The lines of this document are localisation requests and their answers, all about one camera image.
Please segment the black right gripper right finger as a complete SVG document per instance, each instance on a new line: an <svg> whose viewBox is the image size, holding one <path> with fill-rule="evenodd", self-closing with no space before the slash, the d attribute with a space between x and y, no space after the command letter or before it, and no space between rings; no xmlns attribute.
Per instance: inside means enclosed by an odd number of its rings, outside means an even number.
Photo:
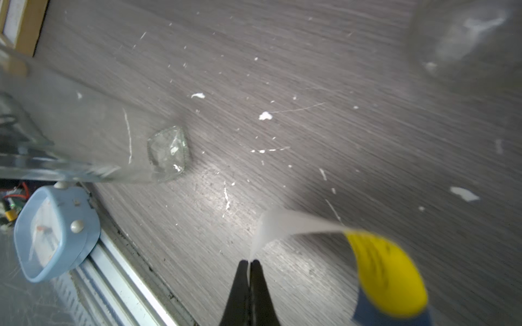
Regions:
<svg viewBox="0 0 522 326"><path fill-rule="evenodd" d="M250 264L250 325L280 326L261 263Z"/></svg>

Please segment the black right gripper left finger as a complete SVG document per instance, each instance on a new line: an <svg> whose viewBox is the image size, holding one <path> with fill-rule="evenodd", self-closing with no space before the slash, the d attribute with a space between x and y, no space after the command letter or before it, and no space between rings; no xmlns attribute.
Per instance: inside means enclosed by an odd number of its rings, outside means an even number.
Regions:
<svg viewBox="0 0 522 326"><path fill-rule="evenodd" d="M219 326L248 325L250 288L247 272L249 266L250 263L247 260L241 260L239 262Z"/></svg>

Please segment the small clear bottle with cork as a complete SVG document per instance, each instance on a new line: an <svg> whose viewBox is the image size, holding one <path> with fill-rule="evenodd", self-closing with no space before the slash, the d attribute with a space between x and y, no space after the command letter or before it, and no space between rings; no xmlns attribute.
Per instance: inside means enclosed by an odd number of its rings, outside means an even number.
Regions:
<svg viewBox="0 0 522 326"><path fill-rule="evenodd" d="M162 183L181 175L183 128L1 48L1 177Z"/></svg>

